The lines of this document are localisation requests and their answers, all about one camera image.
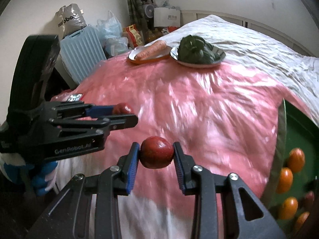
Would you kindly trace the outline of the small orange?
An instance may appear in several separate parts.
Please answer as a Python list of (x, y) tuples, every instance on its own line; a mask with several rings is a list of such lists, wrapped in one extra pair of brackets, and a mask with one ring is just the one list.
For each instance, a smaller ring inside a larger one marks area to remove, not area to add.
[(283, 220), (292, 219), (298, 210), (298, 200), (295, 197), (286, 198), (279, 207), (278, 218)]

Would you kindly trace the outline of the smooth orange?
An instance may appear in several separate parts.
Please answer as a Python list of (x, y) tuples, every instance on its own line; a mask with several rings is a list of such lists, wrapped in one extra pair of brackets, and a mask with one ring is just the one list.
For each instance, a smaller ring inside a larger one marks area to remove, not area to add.
[(276, 187), (276, 193), (283, 194), (290, 190), (293, 183), (293, 173), (288, 167), (281, 169), (279, 181)]

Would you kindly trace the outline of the dark red apple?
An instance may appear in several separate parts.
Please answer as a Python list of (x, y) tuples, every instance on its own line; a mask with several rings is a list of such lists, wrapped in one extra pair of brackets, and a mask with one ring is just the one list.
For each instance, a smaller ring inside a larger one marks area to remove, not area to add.
[(161, 169), (171, 164), (174, 158), (173, 145), (159, 136), (151, 136), (142, 142), (139, 159), (149, 169)]

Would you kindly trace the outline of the large orange with stem dimple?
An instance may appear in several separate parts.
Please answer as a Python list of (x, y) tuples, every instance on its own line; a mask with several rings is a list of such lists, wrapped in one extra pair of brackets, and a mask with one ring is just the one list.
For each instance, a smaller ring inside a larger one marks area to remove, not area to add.
[(294, 148), (290, 151), (287, 166), (293, 173), (299, 173), (305, 165), (305, 154), (302, 149)]

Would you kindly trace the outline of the light blue suitcase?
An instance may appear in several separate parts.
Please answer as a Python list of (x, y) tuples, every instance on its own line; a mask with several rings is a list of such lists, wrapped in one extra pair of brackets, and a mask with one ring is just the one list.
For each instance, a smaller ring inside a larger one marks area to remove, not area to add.
[(69, 75), (80, 84), (106, 60), (97, 31), (91, 25), (66, 36), (60, 41), (60, 56)]

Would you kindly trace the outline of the orange rimmed plate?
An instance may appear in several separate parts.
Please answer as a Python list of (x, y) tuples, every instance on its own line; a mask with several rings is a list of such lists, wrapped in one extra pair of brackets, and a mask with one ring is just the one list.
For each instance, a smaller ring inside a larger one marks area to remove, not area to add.
[(137, 60), (136, 55), (139, 53), (144, 54), (144, 50), (146, 50), (146, 46), (138, 46), (131, 50), (127, 56), (127, 60), (134, 64), (144, 64), (144, 63), (153, 63), (163, 59), (167, 59), (170, 57), (170, 51), (172, 49), (171, 46), (166, 46), (165, 49), (158, 50), (156, 52), (150, 53), (147, 57)]

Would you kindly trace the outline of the clear plastic bag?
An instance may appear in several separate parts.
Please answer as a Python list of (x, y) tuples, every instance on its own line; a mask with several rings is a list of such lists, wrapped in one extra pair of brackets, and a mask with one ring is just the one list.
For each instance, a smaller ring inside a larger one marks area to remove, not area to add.
[(108, 11), (106, 20), (97, 20), (96, 29), (102, 46), (106, 44), (108, 39), (122, 36), (122, 25), (111, 10)]

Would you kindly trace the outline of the grey printed bag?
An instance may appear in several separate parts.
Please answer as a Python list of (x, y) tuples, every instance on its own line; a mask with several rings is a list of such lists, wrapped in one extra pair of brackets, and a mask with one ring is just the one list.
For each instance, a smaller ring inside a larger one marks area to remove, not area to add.
[(61, 7), (55, 13), (55, 23), (60, 40), (87, 26), (83, 13), (76, 3)]

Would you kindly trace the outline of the red yellow snack bag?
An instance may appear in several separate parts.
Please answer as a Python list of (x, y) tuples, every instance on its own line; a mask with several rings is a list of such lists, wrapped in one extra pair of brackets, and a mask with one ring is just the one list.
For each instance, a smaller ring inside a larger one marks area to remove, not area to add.
[(129, 47), (132, 49), (144, 45), (143, 38), (135, 24), (123, 28), (123, 36), (127, 37)]

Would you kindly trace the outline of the green rectangular tray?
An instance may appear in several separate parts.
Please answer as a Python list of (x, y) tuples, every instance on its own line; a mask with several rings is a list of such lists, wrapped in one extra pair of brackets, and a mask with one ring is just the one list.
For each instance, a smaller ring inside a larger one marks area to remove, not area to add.
[(318, 198), (318, 127), (287, 100), (278, 113), (275, 154), (261, 201), (293, 238)]

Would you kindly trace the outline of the pink plastic sheet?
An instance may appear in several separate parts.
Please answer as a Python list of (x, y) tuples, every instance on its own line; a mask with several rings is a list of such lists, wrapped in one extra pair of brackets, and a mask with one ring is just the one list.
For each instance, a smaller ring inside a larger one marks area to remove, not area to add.
[(295, 65), (269, 76), (238, 64), (195, 70), (166, 59), (134, 66), (118, 56), (104, 62), (75, 92), (86, 103), (128, 103), (139, 122), (112, 132), (104, 151), (61, 161), (59, 188), (77, 173), (99, 174), (132, 142), (158, 135), (179, 141), (214, 173), (238, 173), (261, 196), (275, 154), (282, 100), (318, 121), (318, 83), (306, 67)]

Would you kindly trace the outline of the white blue rimmed plate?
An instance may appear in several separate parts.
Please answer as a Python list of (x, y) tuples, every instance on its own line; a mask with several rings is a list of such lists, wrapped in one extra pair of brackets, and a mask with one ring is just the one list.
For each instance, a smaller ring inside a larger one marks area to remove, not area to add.
[(182, 54), (179, 54), (178, 47), (174, 47), (170, 51), (170, 56), (179, 64), (190, 68), (212, 68), (223, 62), (226, 58), (226, 53), (216, 46), (212, 46), (211, 49), (203, 48), (198, 51), (195, 51), (195, 49), (189, 50), (189, 54), (186, 54), (188, 50), (183, 51)]

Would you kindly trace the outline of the green leafy vegetable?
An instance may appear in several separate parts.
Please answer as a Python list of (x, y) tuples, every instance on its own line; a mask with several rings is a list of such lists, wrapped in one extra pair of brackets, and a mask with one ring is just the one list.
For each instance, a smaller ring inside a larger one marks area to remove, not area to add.
[(192, 36), (188, 35), (186, 37), (183, 37), (180, 41), (178, 51), (179, 54), (182, 54), (183, 50), (188, 50), (186, 54), (189, 54), (189, 50), (195, 49), (195, 51), (202, 50), (203, 48), (211, 49), (212, 45), (208, 42), (206, 42), (202, 37), (200, 36)]

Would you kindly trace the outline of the plaid hanging cloth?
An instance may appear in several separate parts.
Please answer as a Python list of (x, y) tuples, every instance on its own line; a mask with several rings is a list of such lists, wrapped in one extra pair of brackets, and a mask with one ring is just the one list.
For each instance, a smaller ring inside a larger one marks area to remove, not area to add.
[(127, 0), (127, 4), (131, 23), (135, 24), (139, 30), (146, 31), (148, 27), (142, 8), (142, 2), (140, 0)]

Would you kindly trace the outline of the lower small fan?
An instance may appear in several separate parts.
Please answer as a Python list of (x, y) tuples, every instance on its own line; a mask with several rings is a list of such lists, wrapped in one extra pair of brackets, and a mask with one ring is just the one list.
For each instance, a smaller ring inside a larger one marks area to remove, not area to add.
[(154, 6), (152, 4), (144, 4), (143, 12), (147, 19), (152, 19), (154, 17)]

